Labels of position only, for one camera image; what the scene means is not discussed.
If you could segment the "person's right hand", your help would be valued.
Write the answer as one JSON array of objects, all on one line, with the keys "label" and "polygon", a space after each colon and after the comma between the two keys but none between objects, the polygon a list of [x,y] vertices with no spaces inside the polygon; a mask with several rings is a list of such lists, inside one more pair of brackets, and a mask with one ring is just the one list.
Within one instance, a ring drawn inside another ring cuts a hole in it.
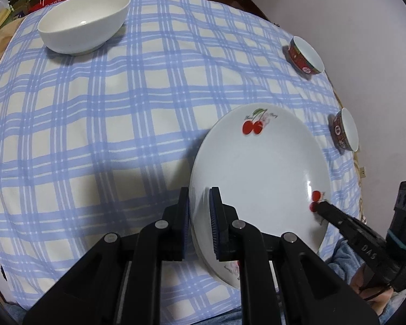
[{"label": "person's right hand", "polygon": [[389,306],[393,296],[393,288],[362,288],[364,285],[365,264],[363,264],[354,274],[350,286],[364,300],[368,298],[367,303],[372,307],[378,316],[382,316],[385,311],[390,310]]}]

